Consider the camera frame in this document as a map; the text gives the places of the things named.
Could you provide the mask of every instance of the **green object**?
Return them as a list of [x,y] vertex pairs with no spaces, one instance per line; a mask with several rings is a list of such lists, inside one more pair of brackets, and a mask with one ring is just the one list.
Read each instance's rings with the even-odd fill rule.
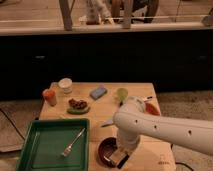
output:
[[69,109],[67,109],[67,112],[70,114],[81,115],[81,114],[88,113],[89,110],[90,110],[90,107],[86,107],[84,109],[75,109],[71,106]]
[[[72,152],[67,157],[61,156],[82,128],[86,130]],[[88,119],[33,121],[16,171],[87,171],[88,154]]]
[[123,101],[126,99],[126,97],[128,96],[128,90],[125,88],[119,88],[117,90],[117,95],[118,95],[118,101],[119,103],[123,103]]

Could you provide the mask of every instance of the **orange bottle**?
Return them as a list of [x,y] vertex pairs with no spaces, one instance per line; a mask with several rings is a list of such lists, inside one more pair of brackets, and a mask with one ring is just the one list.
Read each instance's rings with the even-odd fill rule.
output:
[[56,101],[56,95],[55,95],[55,91],[54,90],[45,89],[42,92],[42,96],[43,96],[44,100],[46,100],[47,103],[50,106],[55,106],[56,105],[57,101]]

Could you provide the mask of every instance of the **cable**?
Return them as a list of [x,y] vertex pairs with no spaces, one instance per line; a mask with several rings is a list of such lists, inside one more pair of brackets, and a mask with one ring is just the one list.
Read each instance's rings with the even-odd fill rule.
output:
[[11,125],[15,128],[16,132],[19,134],[19,136],[25,140],[24,136],[21,134],[21,132],[18,130],[18,128],[16,127],[16,125],[13,123],[13,121],[9,118],[9,116],[6,114],[6,112],[0,108],[0,112],[7,118],[7,120],[11,123]]
[[186,168],[188,168],[190,171],[194,171],[194,169],[192,169],[191,166],[189,166],[188,164],[186,163],[183,163],[183,162],[175,162],[175,164],[179,164],[179,165],[183,165],[185,166]]
[[183,165],[183,166],[185,166],[186,168],[188,168],[190,171],[194,171],[194,169],[192,169],[192,168],[191,168],[188,164],[186,164],[186,163],[175,162],[175,164]]

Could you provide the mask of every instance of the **gray floor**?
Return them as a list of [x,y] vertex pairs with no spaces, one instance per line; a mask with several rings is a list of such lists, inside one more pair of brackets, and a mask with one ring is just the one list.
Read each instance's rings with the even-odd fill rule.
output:
[[[179,93],[157,94],[161,112],[169,117],[193,118],[213,121],[213,91],[194,91]],[[41,100],[0,102],[4,110],[15,122],[22,135],[25,135],[29,123],[34,120],[41,110]],[[23,140],[11,127],[5,117],[0,114],[0,151],[20,148]],[[212,171],[213,157],[173,146],[177,162],[191,166],[195,171]],[[0,153],[0,170],[13,171],[20,152]],[[177,165],[177,171],[188,171],[184,166]]]

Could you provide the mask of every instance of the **red object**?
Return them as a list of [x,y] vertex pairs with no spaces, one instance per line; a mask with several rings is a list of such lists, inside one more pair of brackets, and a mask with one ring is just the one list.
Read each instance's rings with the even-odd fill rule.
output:
[[160,111],[151,103],[145,102],[146,104],[146,112],[151,115],[160,116]]
[[49,105],[51,106],[55,106],[56,105],[56,95],[55,95],[55,91],[51,90],[51,89],[45,89],[42,92],[42,96],[44,98],[44,100],[46,100]]

